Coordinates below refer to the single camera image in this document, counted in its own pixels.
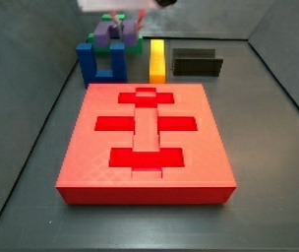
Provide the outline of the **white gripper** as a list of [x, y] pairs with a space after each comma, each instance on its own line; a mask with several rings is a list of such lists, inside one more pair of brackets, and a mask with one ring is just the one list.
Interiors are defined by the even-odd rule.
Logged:
[[144, 9], [156, 9], [154, 0], [77, 0], [78, 8], [82, 12], [110, 11], [110, 19], [117, 33], [121, 33], [121, 22], [116, 16], [116, 11], [137, 10], [136, 28], [142, 28], [142, 19], [145, 17]]

